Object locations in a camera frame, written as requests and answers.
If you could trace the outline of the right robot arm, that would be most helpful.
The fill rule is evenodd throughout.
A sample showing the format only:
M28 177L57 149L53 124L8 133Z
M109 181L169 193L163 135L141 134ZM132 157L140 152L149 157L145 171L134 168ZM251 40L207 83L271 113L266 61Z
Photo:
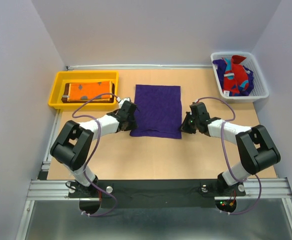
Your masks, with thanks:
M194 102L186 113L180 131L188 134L199 132L208 137L220 138L227 170L216 180L217 192L228 195L234 186L281 161L281 155L266 127L242 126L219 117L210 117L203 102ZM225 141L237 146L239 163L230 166Z

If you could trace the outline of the orange towel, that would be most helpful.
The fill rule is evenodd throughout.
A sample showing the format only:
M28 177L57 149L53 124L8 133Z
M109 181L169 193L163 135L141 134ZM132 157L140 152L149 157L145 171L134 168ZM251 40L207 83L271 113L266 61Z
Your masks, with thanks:
M113 82L110 80L93 82L71 82L68 85L66 100L68 102L88 101L100 94L111 93Z

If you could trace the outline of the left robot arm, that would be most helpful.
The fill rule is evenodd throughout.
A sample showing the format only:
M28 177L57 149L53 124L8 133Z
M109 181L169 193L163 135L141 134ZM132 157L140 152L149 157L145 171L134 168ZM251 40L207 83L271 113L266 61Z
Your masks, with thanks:
M101 137L137 128L135 111L137 105L124 98L119 102L119 109L103 117L77 123L67 121L50 148L50 155L64 165L75 178L66 183L71 193L81 191L86 197L96 193L111 196L97 186L98 178L88 167L88 162L97 150Z

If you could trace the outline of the brown towel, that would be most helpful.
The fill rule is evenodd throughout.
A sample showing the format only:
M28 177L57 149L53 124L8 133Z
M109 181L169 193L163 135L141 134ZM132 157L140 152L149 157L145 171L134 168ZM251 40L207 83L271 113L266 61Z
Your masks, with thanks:
M64 93L62 94L63 95L66 95L67 92L68 92L68 86L69 86L69 83L66 83L65 84L65 88L64 88ZM115 84L112 83L112 94L115 93ZM86 101L75 101L75 102L68 102L66 98L62 98L61 96L61 101L63 103L83 103L83 102L86 102ZM93 102L101 102L101 103L112 103L114 100L114 96L113 95L109 95L108 93L102 93L100 95L97 95L95 100L93 100Z

